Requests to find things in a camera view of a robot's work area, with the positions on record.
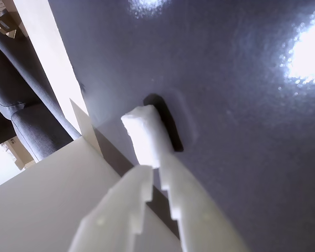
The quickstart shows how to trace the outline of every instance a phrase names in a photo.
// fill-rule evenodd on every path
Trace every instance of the gray surface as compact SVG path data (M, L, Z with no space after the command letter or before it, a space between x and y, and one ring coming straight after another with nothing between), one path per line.
M19 109L40 100L21 77L7 57L0 51L0 112L11 119Z
M41 161L72 141L43 104L19 110L13 114L12 124L17 137L35 161Z
M55 94L43 71L29 38L11 39L0 33L0 50L10 60L32 90L40 97L69 135L76 139L79 132L64 117Z
M315 0L170 0L153 17L133 1L49 0L95 128L136 164L120 117L161 95L178 157L250 248L315 251L315 85L279 67Z

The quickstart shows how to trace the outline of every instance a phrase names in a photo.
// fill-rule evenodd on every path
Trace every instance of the white wall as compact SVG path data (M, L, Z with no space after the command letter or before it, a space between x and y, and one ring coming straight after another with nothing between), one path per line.
M0 185L19 174L21 171L12 158L0 146Z
M0 252L65 252L80 220L119 176L79 138L0 186ZM182 251L147 207L137 252Z

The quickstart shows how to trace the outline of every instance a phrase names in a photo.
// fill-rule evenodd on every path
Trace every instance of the white plastic piece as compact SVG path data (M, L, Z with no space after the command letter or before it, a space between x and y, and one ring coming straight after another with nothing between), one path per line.
M142 165L160 167L161 155L173 153L167 130L153 105L136 107L121 117Z
M184 252L246 252L244 242L196 178L173 155L161 158L162 190L168 191Z
M69 252L133 252L152 187L151 167L131 169L81 221Z
M160 167L171 216L178 221L184 252L246 252L248 249L196 178L171 151L154 106L135 108L122 118L140 164Z

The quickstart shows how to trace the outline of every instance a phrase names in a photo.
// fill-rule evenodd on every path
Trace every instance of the beige wall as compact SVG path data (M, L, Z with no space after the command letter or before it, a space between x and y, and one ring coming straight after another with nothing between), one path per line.
M19 138L16 136L12 139L8 140L10 146L14 150L12 153L15 155L16 158L19 158L24 165L31 162L33 160L33 157L29 154L29 152L26 150L26 148L23 146L23 144L20 142Z

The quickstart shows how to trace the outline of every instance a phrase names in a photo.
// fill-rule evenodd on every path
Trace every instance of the gray upholstered chair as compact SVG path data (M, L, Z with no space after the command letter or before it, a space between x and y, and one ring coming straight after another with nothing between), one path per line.
M0 143L12 138L14 129L36 162L72 141L0 50Z

